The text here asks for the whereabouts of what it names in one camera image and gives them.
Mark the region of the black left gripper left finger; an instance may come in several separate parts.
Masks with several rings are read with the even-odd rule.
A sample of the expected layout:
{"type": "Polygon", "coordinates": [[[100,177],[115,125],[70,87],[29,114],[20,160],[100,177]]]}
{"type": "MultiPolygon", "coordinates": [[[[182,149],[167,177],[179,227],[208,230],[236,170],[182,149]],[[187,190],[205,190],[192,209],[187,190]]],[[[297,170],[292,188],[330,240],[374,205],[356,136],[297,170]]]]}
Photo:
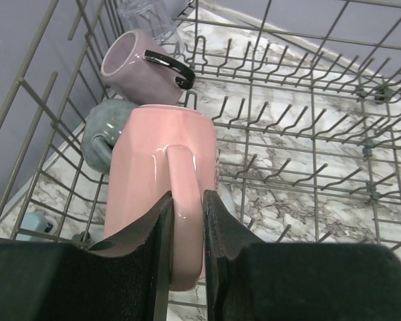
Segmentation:
{"type": "Polygon", "coordinates": [[[172,196],[84,250],[0,243],[0,320],[165,320],[172,196]]]}

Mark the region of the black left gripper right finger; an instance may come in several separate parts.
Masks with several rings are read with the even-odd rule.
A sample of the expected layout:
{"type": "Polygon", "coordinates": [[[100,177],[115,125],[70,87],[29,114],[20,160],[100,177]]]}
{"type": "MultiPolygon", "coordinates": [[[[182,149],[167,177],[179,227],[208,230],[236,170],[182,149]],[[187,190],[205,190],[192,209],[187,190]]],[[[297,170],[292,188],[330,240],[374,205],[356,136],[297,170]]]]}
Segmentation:
{"type": "Polygon", "coordinates": [[[205,191],[209,320],[401,320],[401,262],[359,243],[267,243],[205,191]]]}

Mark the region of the pink mug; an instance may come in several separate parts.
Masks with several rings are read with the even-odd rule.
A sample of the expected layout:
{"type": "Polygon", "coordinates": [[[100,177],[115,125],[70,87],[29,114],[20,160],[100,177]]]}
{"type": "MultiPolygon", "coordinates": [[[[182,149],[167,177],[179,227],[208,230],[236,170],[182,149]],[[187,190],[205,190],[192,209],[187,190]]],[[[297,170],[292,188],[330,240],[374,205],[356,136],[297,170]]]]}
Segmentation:
{"type": "Polygon", "coordinates": [[[203,193],[217,187],[213,121],[148,104],[132,111],[112,151],[104,235],[141,218],[166,192],[174,202],[170,289],[195,287],[203,269],[203,193]]]}

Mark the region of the grey-green ceramic mug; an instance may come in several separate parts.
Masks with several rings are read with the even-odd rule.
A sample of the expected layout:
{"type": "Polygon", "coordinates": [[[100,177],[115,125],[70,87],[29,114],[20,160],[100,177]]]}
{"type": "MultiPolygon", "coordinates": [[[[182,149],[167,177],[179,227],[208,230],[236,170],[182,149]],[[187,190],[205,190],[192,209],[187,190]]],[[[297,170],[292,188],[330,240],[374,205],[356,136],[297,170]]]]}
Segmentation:
{"type": "Polygon", "coordinates": [[[108,175],[112,151],[132,111],[139,105],[110,98],[92,108],[86,121],[81,152],[88,166],[108,175]]]}

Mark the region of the purple glass mug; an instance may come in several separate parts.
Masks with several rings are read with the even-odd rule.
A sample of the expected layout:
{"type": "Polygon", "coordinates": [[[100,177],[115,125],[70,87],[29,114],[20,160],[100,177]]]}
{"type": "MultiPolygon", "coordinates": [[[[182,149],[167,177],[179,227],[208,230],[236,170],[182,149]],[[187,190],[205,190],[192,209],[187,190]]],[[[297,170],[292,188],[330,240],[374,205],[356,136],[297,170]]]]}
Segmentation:
{"type": "Polygon", "coordinates": [[[176,104],[194,86],[195,74],[170,57],[141,29],[123,33],[101,65],[103,81],[117,94],[138,104],[176,104]]]}

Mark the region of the clear octagonal glass tumbler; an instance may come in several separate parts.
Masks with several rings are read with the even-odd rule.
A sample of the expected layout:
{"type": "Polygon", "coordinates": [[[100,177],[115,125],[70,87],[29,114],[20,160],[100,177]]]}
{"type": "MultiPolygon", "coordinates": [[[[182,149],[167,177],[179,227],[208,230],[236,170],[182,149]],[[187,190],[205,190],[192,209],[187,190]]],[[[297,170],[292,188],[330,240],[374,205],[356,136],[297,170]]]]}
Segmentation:
{"type": "Polygon", "coordinates": [[[119,1],[117,14],[124,31],[141,29],[160,45],[176,45],[182,40],[163,1],[119,1]]]}

